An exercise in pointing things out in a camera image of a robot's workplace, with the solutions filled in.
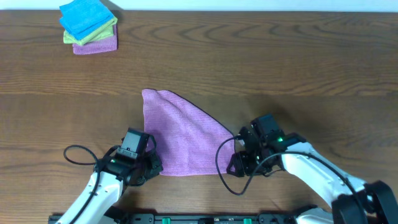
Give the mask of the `purple microfiber cloth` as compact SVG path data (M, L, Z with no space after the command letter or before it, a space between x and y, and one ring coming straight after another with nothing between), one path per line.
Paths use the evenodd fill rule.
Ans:
M144 131L154 136L161 175L182 177L224 174L234 142L221 123L191 102L168 90L142 90Z

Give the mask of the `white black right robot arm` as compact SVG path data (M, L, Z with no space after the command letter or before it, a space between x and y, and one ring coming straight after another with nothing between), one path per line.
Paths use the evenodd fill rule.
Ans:
M331 208L309 206L287 223L397 223L397 200L392 189L378 180L368 183L324 158L297 133L285 134L270 114L251 121L232 138L244 150L226 168L235 177L268 177L275 166L305 182Z

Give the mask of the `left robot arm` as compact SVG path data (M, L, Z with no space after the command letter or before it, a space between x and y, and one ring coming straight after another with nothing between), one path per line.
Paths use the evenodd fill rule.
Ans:
M156 152L146 152L133 159L105 155L95 165L89 182L58 223L99 223L105 213L121 198L128 187L139 187L163 171Z

